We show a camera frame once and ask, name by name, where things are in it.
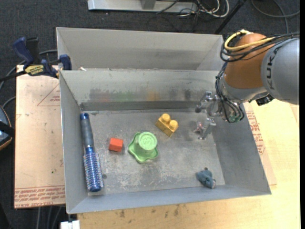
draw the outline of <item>bin floor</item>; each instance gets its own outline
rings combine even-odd
[[[205,167],[212,172],[217,185],[224,185],[212,134],[206,140],[199,140],[199,135],[194,132],[196,122],[205,121],[205,113],[197,114],[194,109],[89,113],[105,186],[94,195],[199,187],[202,184],[196,179],[195,173]],[[179,124],[171,137],[155,126],[164,113],[168,113]],[[157,137],[159,155],[140,164],[128,152],[128,144],[135,133],[144,131]],[[108,149],[111,137],[123,140],[122,152]]]

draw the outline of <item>clamp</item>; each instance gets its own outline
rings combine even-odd
[[[32,48],[27,48],[26,42],[29,42]],[[39,54],[37,53],[37,48],[37,38],[26,40],[24,37],[21,37],[14,42],[13,50],[19,57],[21,57],[25,61],[25,64],[23,66],[24,73],[27,73],[30,76],[47,75],[50,77],[58,78],[58,71],[54,69],[51,65],[49,65],[47,60],[42,59],[39,62]],[[60,69],[71,70],[71,61],[68,55],[61,55],[59,57],[58,62],[61,63]]]

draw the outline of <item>gray metal bin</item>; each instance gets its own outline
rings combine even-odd
[[[67,212],[83,213],[270,194],[247,118],[229,124],[216,118],[206,140],[194,132],[206,119],[194,107],[223,62],[218,35],[57,28],[61,71],[61,119]],[[90,114],[104,188],[88,193],[83,167],[80,112]],[[168,137],[155,126],[168,113],[179,128]],[[158,139],[159,156],[144,164],[128,153],[136,132]],[[109,140],[124,140],[122,152]],[[195,173],[213,173],[215,189]]]

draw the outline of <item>small gray object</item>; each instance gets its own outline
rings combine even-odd
[[[212,172],[208,170],[208,168],[204,168],[204,170],[196,173],[196,178],[204,185],[210,189],[214,189],[216,187],[216,180],[213,179]]]

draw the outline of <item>cardboard sheet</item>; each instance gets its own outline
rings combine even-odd
[[[251,104],[245,104],[269,185],[276,185],[264,139]],[[15,208],[65,204],[58,79],[17,78]]]

